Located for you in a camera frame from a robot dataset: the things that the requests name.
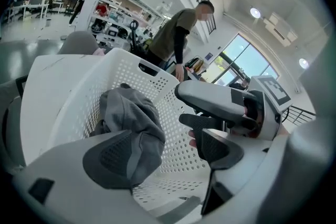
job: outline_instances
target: ceiling light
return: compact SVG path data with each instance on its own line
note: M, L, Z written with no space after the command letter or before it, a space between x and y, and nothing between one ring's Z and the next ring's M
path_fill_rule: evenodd
M307 60L305 60L303 58L301 58L299 60L299 64L303 69L307 69L309 67L309 64L308 64Z
M251 12L251 15L255 17L256 19L259 19L261 16L260 11L257 10L256 8L251 8L250 12Z

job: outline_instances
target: perforated basket wall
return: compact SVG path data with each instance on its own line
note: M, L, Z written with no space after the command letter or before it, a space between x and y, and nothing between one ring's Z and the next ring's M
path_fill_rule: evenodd
M138 67L140 61L139 57L121 49L113 49L102 57L70 93L56 118L46 149L87 137L99 116L101 94L126 82L153 101L166 134L162 165L134 189L134 198L146 210L179 197L203 199L209 166L200 160L197 150L189 146L190 128L178 121L181 113L194 114L193 109L175 97L178 81L172 75L163 70L155 77L148 75Z

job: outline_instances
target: gray floor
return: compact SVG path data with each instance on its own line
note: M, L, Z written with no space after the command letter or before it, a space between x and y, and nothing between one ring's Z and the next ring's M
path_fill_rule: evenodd
M0 42L0 84L29 73L37 56L56 54L60 40Z

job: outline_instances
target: air conditioner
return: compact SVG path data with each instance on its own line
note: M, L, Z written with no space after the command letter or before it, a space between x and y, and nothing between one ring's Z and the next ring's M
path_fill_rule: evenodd
M265 28L285 47L298 38L290 25L276 13L272 13L269 20L264 18Z

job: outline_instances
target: window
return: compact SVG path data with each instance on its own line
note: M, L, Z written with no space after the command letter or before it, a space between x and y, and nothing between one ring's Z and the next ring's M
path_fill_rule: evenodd
M279 77L270 63L245 38L237 35L202 76L207 82L226 86L244 77Z

